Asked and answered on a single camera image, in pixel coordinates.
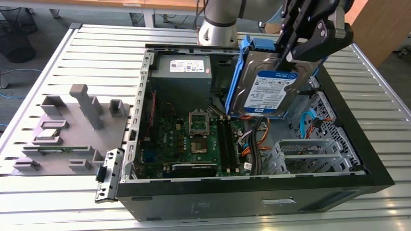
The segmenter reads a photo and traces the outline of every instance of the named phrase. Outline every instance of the green motherboard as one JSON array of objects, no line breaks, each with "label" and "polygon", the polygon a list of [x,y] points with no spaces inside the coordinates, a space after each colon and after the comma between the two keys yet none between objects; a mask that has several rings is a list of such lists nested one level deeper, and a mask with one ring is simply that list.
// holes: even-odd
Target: green motherboard
[{"label": "green motherboard", "polygon": [[139,177],[174,178],[172,166],[188,163],[216,165],[215,176],[243,175],[236,145],[242,132],[242,120],[222,118],[208,110],[195,110],[187,116],[162,116],[158,132],[146,141],[152,144],[142,146]]}]

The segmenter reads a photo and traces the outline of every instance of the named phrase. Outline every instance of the aluminum slatted table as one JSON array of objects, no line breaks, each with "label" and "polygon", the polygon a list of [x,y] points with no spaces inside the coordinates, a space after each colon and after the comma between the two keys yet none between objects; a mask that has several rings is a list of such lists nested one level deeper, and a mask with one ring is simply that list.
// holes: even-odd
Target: aluminum slatted table
[{"label": "aluminum slatted table", "polygon": [[[71,85],[86,83],[90,95],[102,103],[114,97],[134,103],[146,43],[196,44],[196,34],[182,29],[98,25],[68,30],[0,139],[0,174],[11,172],[14,158],[22,155],[23,142],[30,140],[43,115],[39,104],[46,95],[59,94],[66,102],[74,102]],[[0,224],[6,225],[0,230],[411,230],[410,110],[357,45],[337,52],[324,66],[395,186],[318,214],[139,223],[120,203],[94,203],[94,176],[11,176],[0,178]]]}]

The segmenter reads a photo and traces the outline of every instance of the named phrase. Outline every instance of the metal hinge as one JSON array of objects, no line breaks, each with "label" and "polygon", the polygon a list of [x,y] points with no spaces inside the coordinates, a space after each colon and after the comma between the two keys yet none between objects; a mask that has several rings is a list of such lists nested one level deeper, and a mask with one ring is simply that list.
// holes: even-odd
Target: metal hinge
[{"label": "metal hinge", "polygon": [[124,149],[116,148],[107,152],[104,164],[100,166],[96,175],[96,181],[99,182],[98,192],[96,192],[96,203],[115,202],[122,160],[124,157]]}]

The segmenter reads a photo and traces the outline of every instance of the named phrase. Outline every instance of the white sticker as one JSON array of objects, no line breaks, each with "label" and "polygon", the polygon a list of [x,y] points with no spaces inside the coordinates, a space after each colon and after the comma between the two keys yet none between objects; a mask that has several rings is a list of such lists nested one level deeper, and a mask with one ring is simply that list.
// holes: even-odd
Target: white sticker
[{"label": "white sticker", "polygon": [[136,6],[136,7],[140,7],[142,4],[123,3],[123,6]]},{"label": "white sticker", "polygon": [[204,72],[203,60],[171,60],[170,72]]},{"label": "white sticker", "polygon": [[296,203],[292,199],[263,200],[264,205]]},{"label": "white sticker", "polygon": [[264,109],[276,109],[287,94],[284,87],[292,84],[294,81],[295,79],[258,76],[244,107],[255,108],[255,112],[263,112]]},{"label": "white sticker", "polygon": [[40,152],[42,153],[62,153],[63,152],[63,150],[60,150],[60,149],[40,149]]},{"label": "white sticker", "polygon": [[247,170],[251,170],[251,166],[252,166],[252,164],[250,164],[250,163],[244,163],[244,169],[247,169]]}]

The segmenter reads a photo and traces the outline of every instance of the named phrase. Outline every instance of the power supply label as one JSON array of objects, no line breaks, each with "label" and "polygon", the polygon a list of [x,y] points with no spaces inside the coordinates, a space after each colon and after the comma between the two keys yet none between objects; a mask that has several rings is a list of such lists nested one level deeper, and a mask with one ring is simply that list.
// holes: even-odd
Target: power supply label
[{"label": "power supply label", "polygon": [[204,72],[203,60],[171,60],[170,72]]},{"label": "power supply label", "polygon": [[244,110],[258,113],[275,111],[287,95],[284,88],[296,78],[296,73],[260,71],[251,87]]}]

